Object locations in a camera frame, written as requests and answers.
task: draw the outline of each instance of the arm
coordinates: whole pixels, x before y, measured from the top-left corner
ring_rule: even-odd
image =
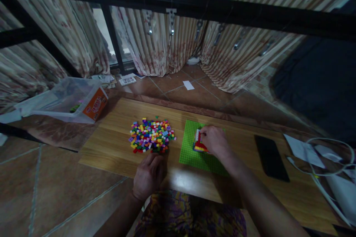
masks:
[[[138,166],[133,189],[95,236],[126,236],[146,199],[163,180],[163,157],[150,153]]]
[[[205,126],[201,129],[201,138],[233,178],[261,236],[308,237],[281,202],[231,150],[222,129]]]

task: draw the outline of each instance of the orange label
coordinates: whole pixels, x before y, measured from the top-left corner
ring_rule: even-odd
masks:
[[[103,90],[99,88],[89,104],[84,108],[83,113],[96,121],[107,102],[107,97]]]

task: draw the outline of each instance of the hand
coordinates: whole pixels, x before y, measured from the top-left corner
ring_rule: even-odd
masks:
[[[230,156],[232,152],[223,129],[213,125],[204,126],[200,130],[200,136],[203,144],[219,160]]]
[[[140,201],[158,190],[163,180],[163,156],[150,153],[137,167],[132,194]]]

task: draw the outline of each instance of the black phone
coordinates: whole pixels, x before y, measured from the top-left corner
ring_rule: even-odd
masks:
[[[255,135],[262,167],[267,176],[290,182],[276,143],[268,138]]]

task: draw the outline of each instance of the beige curtain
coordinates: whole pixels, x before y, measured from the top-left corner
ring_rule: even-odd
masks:
[[[109,74],[109,60],[88,3],[18,0],[82,77]],[[23,27],[0,3],[0,31]],[[0,50],[0,113],[51,89],[65,70],[37,41]]]
[[[345,0],[242,0],[278,6],[331,11]],[[192,54],[198,54],[204,72],[218,88],[234,93],[271,64],[281,53],[304,36],[264,29],[247,29],[243,44],[234,50],[234,44],[243,32],[239,25],[226,25],[216,46],[219,24],[210,21],[205,38],[194,42],[196,19],[175,18],[175,35],[169,36],[168,15],[154,14],[153,34],[146,34],[145,16],[141,10],[114,8],[115,26],[121,38],[128,43],[138,71],[145,75],[163,76],[181,69]],[[263,56],[259,56],[271,46]]]
[[[82,77],[110,73],[109,59],[89,3],[18,0]]]
[[[176,16],[175,33],[170,36],[168,15],[153,13],[152,35],[148,35],[144,11],[113,7],[112,12],[116,30],[128,44],[137,70],[144,75],[162,77],[178,72],[202,41],[202,34],[194,41],[196,19]]]
[[[346,0],[241,0],[254,3],[287,6],[317,11],[331,11]],[[204,46],[202,48],[202,69],[218,88],[234,93],[243,88],[258,73],[288,50],[304,36],[283,34],[277,31],[251,29],[238,50],[233,47],[243,28],[239,25],[226,25],[217,46],[213,43],[218,34],[219,24],[209,22]],[[274,39],[264,56],[260,53]]]

